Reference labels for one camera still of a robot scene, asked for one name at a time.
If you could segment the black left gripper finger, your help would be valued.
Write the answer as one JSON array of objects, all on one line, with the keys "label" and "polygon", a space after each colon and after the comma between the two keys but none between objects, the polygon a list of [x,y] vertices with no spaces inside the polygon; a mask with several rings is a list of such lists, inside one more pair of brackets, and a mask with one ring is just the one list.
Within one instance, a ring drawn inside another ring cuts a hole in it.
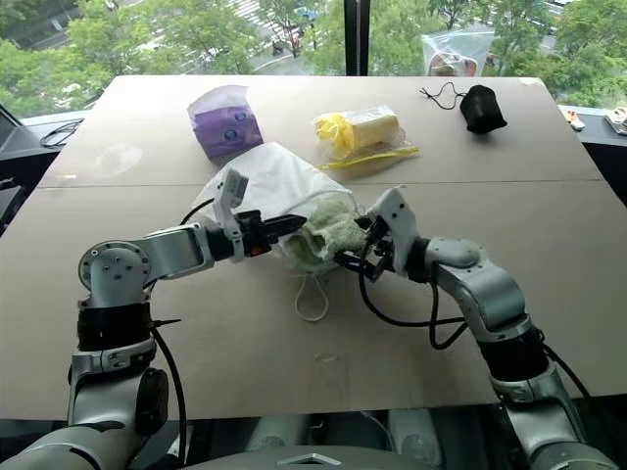
[{"label": "black left gripper finger", "polygon": [[306,222],[305,216],[284,214],[266,219],[264,225],[266,230],[298,230]]},{"label": "black left gripper finger", "polygon": [[287,237],[297,234],[299,230],[300,228],[296,226],[270,227],[266,230],[266,238],[270,244],[278,244]]}]

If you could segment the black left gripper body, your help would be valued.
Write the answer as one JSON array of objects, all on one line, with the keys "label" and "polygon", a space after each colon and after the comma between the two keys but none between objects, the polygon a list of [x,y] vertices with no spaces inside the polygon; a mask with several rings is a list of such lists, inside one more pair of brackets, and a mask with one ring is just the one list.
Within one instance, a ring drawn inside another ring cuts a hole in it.
[{"label": "black left gripper body", "polygon": [[236,221],[242,233],[246,258],[254,258],[271,251],[271,243],[260,211],[240,212],[236,214]]}]

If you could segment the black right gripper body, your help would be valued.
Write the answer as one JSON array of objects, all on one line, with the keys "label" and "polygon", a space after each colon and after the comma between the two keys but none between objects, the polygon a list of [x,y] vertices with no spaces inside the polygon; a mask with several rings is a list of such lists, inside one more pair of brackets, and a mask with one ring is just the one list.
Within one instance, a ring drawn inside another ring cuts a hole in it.
[{"label": "black right gripper body", "polygon": [[374,283],[385,272],[393,272],[393,246],[387,239],[388,224],[382,217],[376,217],[366,232],[366,242],[362,251],[362,274]]}]

